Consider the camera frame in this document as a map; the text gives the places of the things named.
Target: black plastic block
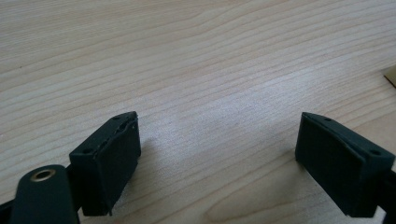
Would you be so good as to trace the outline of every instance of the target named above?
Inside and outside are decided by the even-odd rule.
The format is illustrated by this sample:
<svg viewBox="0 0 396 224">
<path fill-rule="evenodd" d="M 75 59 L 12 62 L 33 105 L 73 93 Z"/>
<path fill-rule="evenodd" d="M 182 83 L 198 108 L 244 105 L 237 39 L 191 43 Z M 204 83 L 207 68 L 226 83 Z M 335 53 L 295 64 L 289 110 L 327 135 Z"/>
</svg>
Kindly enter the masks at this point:
<svg viewBox="0 0 396 224">
<path fill-rule="evenodd" d="M 85 216 L 111 215 L 140 157 L 137 114 L 118 115 L 70 153 L 70 169 L 81 187 Z"/>
<path fill-rule="evenodd" d="M 351 217 L 373 217 L 377 191 L 395 157 L 342 124 L 303 113 L 296 147 L 300 162 Z"/>
</svg>

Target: screw hole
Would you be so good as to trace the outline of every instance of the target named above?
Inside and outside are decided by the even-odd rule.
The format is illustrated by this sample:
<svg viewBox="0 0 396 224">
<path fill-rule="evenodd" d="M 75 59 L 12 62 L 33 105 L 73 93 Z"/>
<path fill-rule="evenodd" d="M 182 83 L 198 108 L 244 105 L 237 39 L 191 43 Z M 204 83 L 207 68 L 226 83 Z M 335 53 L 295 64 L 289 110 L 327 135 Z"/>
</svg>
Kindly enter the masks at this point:
<svg viewBox="0 0 396 224">
<path fill-rule="evenodd" d="M 32 175 L 30 180 L 33 182 L 41 182 L 50 179 L 55 173 L 55 170 L 42 170 Z"/>
<path fill-rule="evenodd" d="M 84 154 L 90 154 L 91 152 L 93 152 L 92 148 L 85 148 L 84 150 L 82 150 L 82 153 Z"/>
<path fill-rule="evenodd" d="M 381 153 L 379 151 L 377 151 L 377 150 L 370 150 L 370 152 L 373 153 L 376 156 L 381 155 Z"/>
</svg>

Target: black plastic housing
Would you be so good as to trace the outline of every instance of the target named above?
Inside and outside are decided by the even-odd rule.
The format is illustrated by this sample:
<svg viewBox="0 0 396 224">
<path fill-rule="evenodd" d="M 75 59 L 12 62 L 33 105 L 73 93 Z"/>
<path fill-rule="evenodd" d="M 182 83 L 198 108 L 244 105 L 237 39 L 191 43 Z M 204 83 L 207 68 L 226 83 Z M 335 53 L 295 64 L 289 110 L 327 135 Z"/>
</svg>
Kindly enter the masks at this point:
<svg viewBox="0 0 396 224">
<path fill-rule="evenodd" d="M 41 178 L 41 174 L 50 176 Z M 50 165 L 26 174 L 18 184 L 10 224 L 78 224 L 67 172 L 62 165 Z"/>
<path fill-rule="evenodd" d="M 85 216 L 111 215 L 140 157 L 137 114 L 118 115 L 70 153 L 73 181 Z"/>
<path fill-rule="evenodd" d="M 374 216 L 393 154 L 332 119 L 309 113 L 302 114 L 295 154 L 346 215 Z"/>
</svg>

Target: light wood surface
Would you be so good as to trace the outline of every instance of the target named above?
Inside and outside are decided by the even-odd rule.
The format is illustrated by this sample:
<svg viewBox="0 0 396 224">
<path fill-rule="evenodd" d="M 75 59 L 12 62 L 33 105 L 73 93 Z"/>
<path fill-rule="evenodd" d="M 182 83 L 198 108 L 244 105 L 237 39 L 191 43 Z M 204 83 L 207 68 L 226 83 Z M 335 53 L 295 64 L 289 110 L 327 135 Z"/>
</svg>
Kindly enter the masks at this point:
<svg viewBox="0 0 396 224">
<path fill-rule="evenodd" d="M 1 1 L 0 203 L 109 118 L 143 154 L 82 223 L 380 223 L 294 160 L 303 111 L 396 153 L 394 0 Z"/>
</svg>

